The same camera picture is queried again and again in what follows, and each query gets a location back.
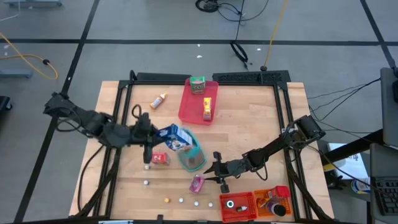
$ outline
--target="green can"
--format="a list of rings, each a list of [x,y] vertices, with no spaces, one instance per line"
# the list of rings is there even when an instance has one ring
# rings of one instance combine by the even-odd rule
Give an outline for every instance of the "green can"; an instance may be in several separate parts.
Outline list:
[[[191,77],[189,80],[191,84],[191,91],[193,94],[204,94],[205,93],[205,77]]]

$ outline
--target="gray floor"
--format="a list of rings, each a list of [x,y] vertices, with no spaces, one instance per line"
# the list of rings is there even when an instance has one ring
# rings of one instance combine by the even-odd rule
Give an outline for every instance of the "gray floor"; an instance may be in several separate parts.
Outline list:
[[[233,39],[237,24],[217,13],[198,11],[195,0],[101,0],[89,39]],[[228,1],[240,7],[238,0]],[[368,0],[382,35],[398,41],[394,0]],[[61,8],[23,8],[21,16],[0,22],[0,32],[8,38],[79,39],[93,0],[64,1]],[[264,1],[246,1],[246,17],[261,10]],[[282,1],[270,0],[257,19],[240,28],[239,39],[269,40]],[[0,19],[15,14],[14,8],[0,4]],[[234,17],[229,11],[225,14]],[[290,1],[280,25],[277,40],[355,40],[377,41],[357,0]],[[14,55],[0,44],[0,56]],[[1,79],[0,95],[12,98],[13,110],[2,118],[0,131],[0,223],[12,222],[31,170],[40,151],[50,118],[42,114],[44,103],[60,91],[77,44],[16,44],[23,53],[48,58],[60,78],[46,80],[38,73],[31,79]],[[252,65],[259,70],[267,45],[244,45]],[[398,47],[389,47],[398,58]],[[47,75],[52,71],[31,59]],[[269,60],[270,70],[289,70],[294,82],[304,82],[307,96],[359,85],[378,78],[388,67],[380,46],[298,46],[275,45]],[[0,60],[1,68],[28,68],[19,60]],[[78,62],[69,95],[86,109],[95,107],[101,82],[127,78],[136,72],[185,73],[211,78],[216,72],[243,72],[242,63],[229,45],[169,44],[118,45],[86,44]],[[381,127],[380,84],[360,91],[341,105],[325,122],[352,131],[375,131]],[[312,106],[334,97],[310,100]],[[319,109],[323,116],[332,107]],[[330,131],[327,141],[350,142],[355,137]],[[77,133],[55,133],[42,172],[29,204],[25,221],[63,218],[68,215],[80,169],[86,139]],[[366,223],[366,204],[331,192],[336,218]]]

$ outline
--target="blue cereal box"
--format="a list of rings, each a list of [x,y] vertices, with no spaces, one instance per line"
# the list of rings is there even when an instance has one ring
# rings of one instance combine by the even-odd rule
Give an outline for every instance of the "blue cereal box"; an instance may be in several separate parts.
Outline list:
[[[156,135],[166,139],[165,143],[171,150],[177,151],[192,147],[192,137],[176,124],[160,129]]]

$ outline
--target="wooden tabletop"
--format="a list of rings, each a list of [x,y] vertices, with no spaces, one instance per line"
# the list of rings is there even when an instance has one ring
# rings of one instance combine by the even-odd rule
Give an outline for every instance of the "wooden tabletop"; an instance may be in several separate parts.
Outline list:
[[[112,114],[117,87],[118,82],[102,83],[96,111]],[[303,83],[288,83],[288,87],[294,119],[310,114]],[[154,220],[158,214],[163,214],[165,220],[221,220],[220,185],[213,181],[206,181],[198,195],[192,194],[188,188],[194,174],[202,174],[211,166],[213,151],[221,152],[224,162],[239,159],[242,153],[264,147],[277,138],[280,133],[272,87],[219,86],[215,118],[211,126],[187,124],[179,120],[178,110],[183,88],[183,85],[134,85],[129,111],[133,105],[140,104],[143,112],[149,112],[152,123],[158,128],[175,123],[190,129],[198,138],[206,154],[207,164],[196,172],[187,172],[178,162],[176,153],[169,150],[165,144],[161,144],[155,149],[167,152],[171,156],[171,165],[152,165],[151,170],[144,170],[143,148],[139,146],[124,147],[111,218]],[[149,104],[164,92],[168,93],[166,100],[156,110],[152,110]],[[123,93],[118,121],[121,120],[125,94],[126,91]],[[284,117],[285,124],[287,124],[285,108]],[[135,118],[129,113],[127,125],[134,123]],[[82,167],[99,147],[100,144],[95,139],[88,140]],[[308,191],[326,214],[333,217],[319,154],[308,147],[302,151],[301,155]],[[91,161],[85,172],[82,205],[90,199],[98,186],[103,158],[104,150]],[[255,173],[250,172],[244,173],[240,179],[228,178],[227,184],[230,192],[270,189],[276,185],[289,186],[282,151],[270,157],[267,167],[269,176],[267,181],[262,181]],[[144,185],[144,180],[148,180],[150,184]],[[70,209],[71,215],[78,211],[77,187],[78,185],[76,185]],[[300,191],[297,188],[296,191],[300,216],[305,217]],[[106,201],[107,196],[107,192],[103,194],[103,202]],[[170,203],[164,202],[166,197],[171,199]],[[184,203],[179,203],[180,197],[184,198]],[[198,201],[199,206],[194,206],[194,201]],[[214,204],[212,208],[208,206],[209,202]],[[291,222],[294,217],[288,215],[258,220]]]

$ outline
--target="orange container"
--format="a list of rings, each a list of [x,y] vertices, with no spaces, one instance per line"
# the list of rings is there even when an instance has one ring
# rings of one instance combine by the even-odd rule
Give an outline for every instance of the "orange container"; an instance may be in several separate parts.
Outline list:
[[[255,190],[254,191],[254,201],[256,202],[256,210],[257,210],[258,217],[273,217],[273,216],[275,216],[271,212],[268,212],[268,209],[259,208],[259,206],[257,204],[258,201],[261,199],[265,199],[266,201],[269,200],[268,192],[270,190],[272,190],[272,189]],[[283,198],[279,203],[286,208],[286,215],[292,214],[292,210],[290,209],[290,202],[289,202],[288,198]]]

